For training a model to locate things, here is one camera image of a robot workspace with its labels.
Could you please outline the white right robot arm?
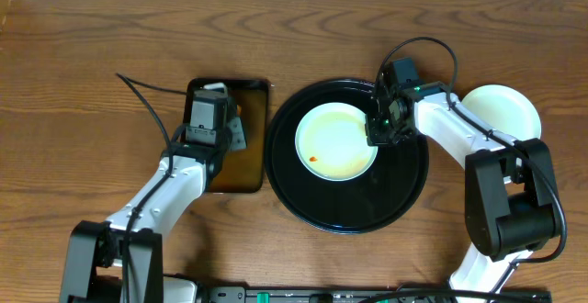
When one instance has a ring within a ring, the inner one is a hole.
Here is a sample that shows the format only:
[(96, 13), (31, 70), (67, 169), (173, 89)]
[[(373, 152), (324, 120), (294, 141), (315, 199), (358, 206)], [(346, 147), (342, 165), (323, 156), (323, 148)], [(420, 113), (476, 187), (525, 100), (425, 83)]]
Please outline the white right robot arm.
[(368, 142), (391, 145), (414, 136), (439, 144), (465, 172), (465, 223), (471, 245), (444, 291), (443, 302), (507, 302), (502, 288), (522, 264), (561, 255), (568, 226), (547, 145), (503, 133), (463, 106), (450, 86), (418, 78), (372, 92)]

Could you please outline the light blue plate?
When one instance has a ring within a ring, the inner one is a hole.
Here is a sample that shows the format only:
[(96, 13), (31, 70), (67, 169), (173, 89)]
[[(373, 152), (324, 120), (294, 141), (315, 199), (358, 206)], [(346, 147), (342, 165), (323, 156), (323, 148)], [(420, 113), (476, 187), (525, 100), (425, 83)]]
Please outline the light blue plate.
[(331, 102), (314, 107), (300, 120), (295, 150), (315, 176), (333, 182), (355, 179), (376, 160), (368, 145), (366, 114), (358, 107)]

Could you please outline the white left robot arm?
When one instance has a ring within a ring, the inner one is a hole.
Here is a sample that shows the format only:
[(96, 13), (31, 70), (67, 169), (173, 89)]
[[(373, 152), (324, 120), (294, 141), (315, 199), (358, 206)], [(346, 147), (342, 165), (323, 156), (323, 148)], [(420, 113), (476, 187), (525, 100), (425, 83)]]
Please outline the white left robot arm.
[[(215, 122), (214, 116), (220, 116)], [(70, 234), (61, 302), (198, 302), (198, 284), (163, 270), (163, 242), (221, 171), (226, 152), (245, 148), (237, 109), (192, 109), (157, 170), (138, 194), (103, 222)]]

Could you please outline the pale green plate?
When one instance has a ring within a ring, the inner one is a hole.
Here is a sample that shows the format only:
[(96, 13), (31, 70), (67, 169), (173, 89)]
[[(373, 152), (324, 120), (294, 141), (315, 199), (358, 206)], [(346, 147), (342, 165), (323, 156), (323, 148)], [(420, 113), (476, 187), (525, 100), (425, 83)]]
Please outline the pale green plate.
[(539, 139), (542, 125), (531, 101), (517, 90), (487, 84), (469, 92), (461, 104), (499, 131), (519, 140)]

